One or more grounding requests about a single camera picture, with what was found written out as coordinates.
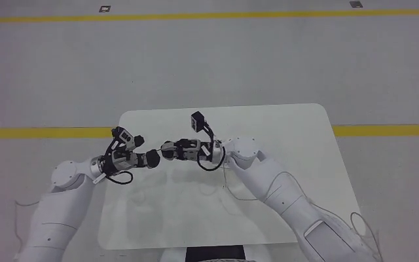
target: white table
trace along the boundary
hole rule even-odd
[[[139,152],[166,140],[208,140],[194,133],[201,111],[219,139],[251,136],[300,182],[317,204],[342,216],[359,212],[329,119],[318,104],[129,111],[119,125],[141,134]],[[223,188],[222,170],[162,159],[152,170],[132,170],[129,185],[108,183],[98,241],[106,250],[295,242],[291,229],[259,201],[238,201]],[[227,170],[230,188],[251,194]]]

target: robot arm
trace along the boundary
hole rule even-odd
[[[313,206],[289,173],[260,151],[253,139],[236,138],[225,147],[228,166],[255,197],[285,220],[309,261],[376,261],[358,235]],[[256,158],[260,163],[252,165]]]
[[[113,142],[106,154],[82,163],[65,161],[51,177],[51,187],[32,216],[29,238],[20,262],[58,262],[67,245],[80,227],[92,198],[95,184],[103,178],[116,183],[113,176],[131,168],[154,168],[160,162],[156,150],[145,154],[133,150],[144,143],[141,136],[133,137],[125,129],[112,130]]]
[[[263,153],[253,138],[229,139],[224,144],[215,141],[199,112],[192,115],[192,128],[196,132],[204,130],[211,141],[167,141],[161,147],[164,158],[193,160],[199,164],[199,160],[224,163],[226,157],[228,166],[255,197],[290,226],[309,261],[378,261],[368,245],[344,222],[313,206],[289,173]],[[253,164],[255,159],[260,163]]]

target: gray floor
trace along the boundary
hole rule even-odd
[[[362,1],[366,9],[416,1]],[[109,1],[112,13],[346,10],[347,1]],[[100,1],[5,1],[0,16],[97,14]],[[419,123],[419,17],[0,24],[0,127],[114,126],[133,109],[320,103],[332,124]],[[109,140],[0,140],[0,257],[18,248],[13,200],[33,202],[55,165]],[[339,138],[362,214],[386,261],[418,261],[419,139]],[[156,261],[97,244],[104,187],[64,261]],[[33,209],[20,209],[19,230]],[[295,244],[278,261],[305,261]]]

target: black cable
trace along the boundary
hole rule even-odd
[[[113,183],[118,184],[118,185],[127,185],[127,184],[131,183],[132,180],[134,180],[134,176],[129,171],[121,171],[121,172],[118,173],[118,175],[121,175],[121,174],[129,174],[131,176],[131,179],[129,181],[127,181],[127,182],[120,182],[120,181],[117,181],[117,180],[111,178],[110,176],[106,176],[106,178],[108,180],[111,180]]]
[[[199,156],[200,156],[199,152],[200,152],[200,150],[198,151],[198,157],[197,157],[196,161],[197,161],[199,167],[202,168],[205,171],[216,171],[224,163],[224,159],[225,159],[225,148],[224,147],[223,147],[223,157],[221,157],[220,163],[218,163],[218,165],[215,168],[206,168],[205,166],[202,166],[202,164],[200,162],[200,159],[199,159]]]

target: yellow floor line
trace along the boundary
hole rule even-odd
[[[419,136],[419,124],[332,126],[336,137]],[[110,138],[111,127],[0,128],[0,139]]]
[[[331,16],[418,16],[419,9],[383,10],[326,10],[326,11],[277,11],[277,12],[202,12],[183,14],[102,14],[90,16],[16,16],[0,17],[0,23],[36,22],[105,22],[130,20],[180,20],[180,19],[227,19],[227,18],[286,18]]]

